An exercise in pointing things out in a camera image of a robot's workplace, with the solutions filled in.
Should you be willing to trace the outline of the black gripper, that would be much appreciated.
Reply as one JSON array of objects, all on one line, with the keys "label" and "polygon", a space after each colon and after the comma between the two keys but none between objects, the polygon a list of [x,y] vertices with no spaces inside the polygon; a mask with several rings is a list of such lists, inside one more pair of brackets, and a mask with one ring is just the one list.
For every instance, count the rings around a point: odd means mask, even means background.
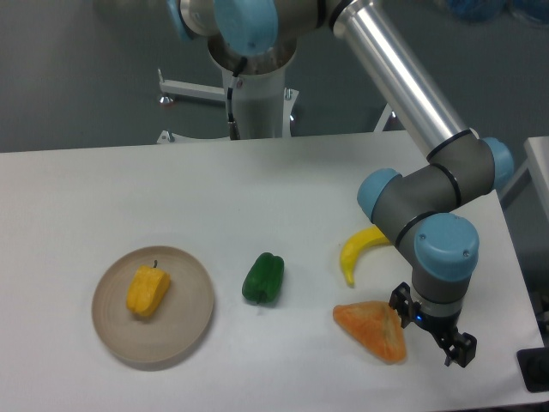
[{"label": "black gripper", "polygon": [[477,339],[460,333],[457,328],[463,300],[439,304],[430,300],[413,300],[410,286],[402,282],[391,293],[389,306],[400,318],[402,329],[417,324],[433,335],[438,347],[445,353],[444,365],[466,367],[475,357]]}]

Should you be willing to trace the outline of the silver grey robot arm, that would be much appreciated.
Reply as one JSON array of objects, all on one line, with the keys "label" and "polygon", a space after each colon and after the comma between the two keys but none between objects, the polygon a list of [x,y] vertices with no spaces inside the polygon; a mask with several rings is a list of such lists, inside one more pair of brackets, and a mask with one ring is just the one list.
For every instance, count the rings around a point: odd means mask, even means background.
[{"label": "silver grey robot arm", "polygon": [[286,68],[300,36],[328,26],[350,46],[427,160],[407,176],[378,170],[357,195],[368,219],[412,267],[412,280],[389,299],[396,328],[418,325],[447,364],[465,367],[477,342],[457,322],[480,240],[455,210],[510,180],[507,147],[478,138],[462,122],[376,1],[171,1],[167,8],[178,35],[206,38],[222,68],[232,140],[281,136],[282,89],[269,94],[262,83]]}]

